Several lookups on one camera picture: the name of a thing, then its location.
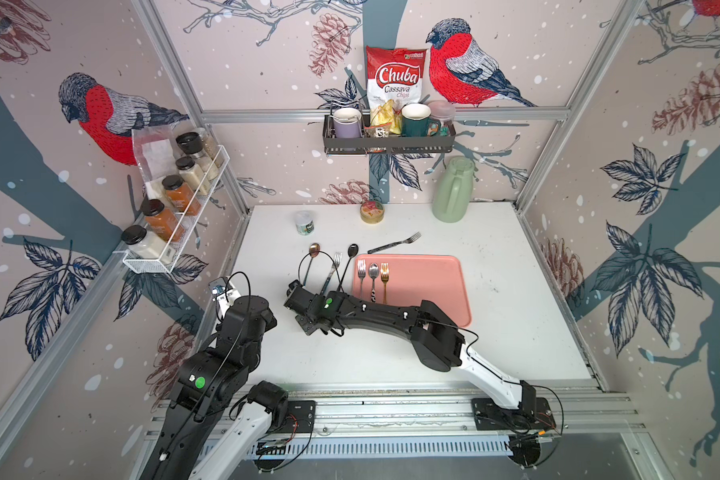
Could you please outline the silver fork ornate handle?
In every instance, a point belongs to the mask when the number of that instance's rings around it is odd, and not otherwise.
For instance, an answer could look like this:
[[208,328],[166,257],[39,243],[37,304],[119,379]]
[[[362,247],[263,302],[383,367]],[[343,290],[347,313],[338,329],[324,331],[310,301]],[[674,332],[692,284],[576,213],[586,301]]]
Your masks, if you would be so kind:
[[357,262],[357,291],[356,295],[357,297],[361,298],[363,296],[363,282],[367,274],[367,266],[366,261],[364,259],[360,259]]

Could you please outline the gold fork ornate handle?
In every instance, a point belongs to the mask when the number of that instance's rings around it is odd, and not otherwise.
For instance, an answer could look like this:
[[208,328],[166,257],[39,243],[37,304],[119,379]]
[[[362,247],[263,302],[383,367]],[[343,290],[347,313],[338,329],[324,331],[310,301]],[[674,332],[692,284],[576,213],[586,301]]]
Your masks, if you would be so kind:
[[383,303],[387,303],[387,285],[390,280],[390,268],[387,262],[381,264],[381,281],[383,283]]

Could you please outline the silver spoon patterned handle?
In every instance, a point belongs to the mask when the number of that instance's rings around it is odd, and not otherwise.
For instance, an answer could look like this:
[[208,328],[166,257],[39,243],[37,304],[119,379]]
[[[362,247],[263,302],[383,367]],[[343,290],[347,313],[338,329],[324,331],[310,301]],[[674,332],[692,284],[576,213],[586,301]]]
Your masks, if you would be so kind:
[[372,303],[377,302],[376,280],[379,278],[379,275],[380,275],[380,267],[377,263],[373,263],[369,268],[369,277],[371,278],[370,300]]

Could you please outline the silver fork teal handle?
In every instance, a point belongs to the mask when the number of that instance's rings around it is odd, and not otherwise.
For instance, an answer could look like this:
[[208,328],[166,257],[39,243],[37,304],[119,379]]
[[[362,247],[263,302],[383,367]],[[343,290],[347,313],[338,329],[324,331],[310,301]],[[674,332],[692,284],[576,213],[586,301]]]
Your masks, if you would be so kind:
[[328,287],[330,286],[332,278],[337,274],[337,270],[341,264],[342,260],[342,253],[341,252],[335,252],[332,256],[331,261],[331,267],[329,274],[327,275],[326,279],[323,282],[320,294],[325,295],[328,292]]

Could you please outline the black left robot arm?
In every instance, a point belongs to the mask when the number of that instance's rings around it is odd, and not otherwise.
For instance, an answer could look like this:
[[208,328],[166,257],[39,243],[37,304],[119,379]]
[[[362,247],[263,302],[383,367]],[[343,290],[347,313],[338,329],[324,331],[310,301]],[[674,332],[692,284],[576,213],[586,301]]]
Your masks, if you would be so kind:
[[211,283],[216,331],[180,366],[142,479],[187,479],[210,434],[261,361],[264,334],[277,326],[268,301],[241,295],[229,277]]

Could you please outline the black spoon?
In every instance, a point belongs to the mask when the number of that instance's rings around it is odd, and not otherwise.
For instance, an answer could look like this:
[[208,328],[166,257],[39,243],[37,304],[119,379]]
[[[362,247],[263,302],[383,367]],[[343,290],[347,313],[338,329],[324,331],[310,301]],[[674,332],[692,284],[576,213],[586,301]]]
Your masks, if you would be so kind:
[[352,261],[354,260],[354,258],[358,255],[358,253],[359,253],[359,246],[356,243],[352,243],[347,249],[348,260],[344,267],[342,275],[340,277],[340,281],[339,281],[339,285],[338,285],[339,291],[343,291],[343,283],[346,278],[347,271],[349,269],[349,266],[352,264]]

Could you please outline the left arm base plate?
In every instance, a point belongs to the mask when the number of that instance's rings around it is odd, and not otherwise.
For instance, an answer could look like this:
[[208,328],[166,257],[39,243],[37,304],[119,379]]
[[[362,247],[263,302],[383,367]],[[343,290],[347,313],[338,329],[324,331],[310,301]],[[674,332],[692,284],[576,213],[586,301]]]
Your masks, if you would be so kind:
[[311,433],[314,430],[316,406],[314,400],[285,401],[275,409],[269,433]]

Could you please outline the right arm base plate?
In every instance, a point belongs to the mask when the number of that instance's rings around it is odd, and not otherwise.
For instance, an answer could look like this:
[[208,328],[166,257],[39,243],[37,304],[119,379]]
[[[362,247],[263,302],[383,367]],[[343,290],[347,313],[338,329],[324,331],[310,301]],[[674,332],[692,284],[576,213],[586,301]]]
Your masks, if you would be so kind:
[[506,430],[520,435],[557,430],[557,423],[549,402],[543,397],[536,398],[533,416],[526,416],[521,410],[499,408],[490,398],[472,399],[471,409],[475,427],[479,431]]

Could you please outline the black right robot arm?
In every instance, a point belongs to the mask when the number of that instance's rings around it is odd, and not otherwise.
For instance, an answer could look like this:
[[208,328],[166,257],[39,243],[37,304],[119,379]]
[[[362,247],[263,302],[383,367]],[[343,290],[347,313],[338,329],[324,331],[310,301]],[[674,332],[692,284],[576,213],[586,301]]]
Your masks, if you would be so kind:
[[341,291],[315,294],[294,280],[288,286],[284,306],[296,314],[307,335],[318,330],[363,329],[407,340],[424,366],[439,372],[458,369],[500,410],[516,412],[527,420],[535,418],[535,387],[504,373],[478,354],[461,328],[431,301],[408,307],[383,305]]

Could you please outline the pink plastic tray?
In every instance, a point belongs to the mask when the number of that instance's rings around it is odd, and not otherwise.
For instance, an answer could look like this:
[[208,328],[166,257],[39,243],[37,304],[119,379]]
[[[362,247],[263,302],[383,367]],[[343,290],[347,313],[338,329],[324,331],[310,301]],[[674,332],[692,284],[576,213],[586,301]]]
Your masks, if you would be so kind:
[[352,286],[346,290],[353,296],[369,301],[371,280],[360,280],[357,265],[364,260],[387,264],[390,280],[384,286],[376,280],[377,302],[393,306],[418,306],[422,300],[435,303],[456,325],[468,327],[472,321],[470,304],[461,263],[448,255],[373,254],[360,255],[352,270]]

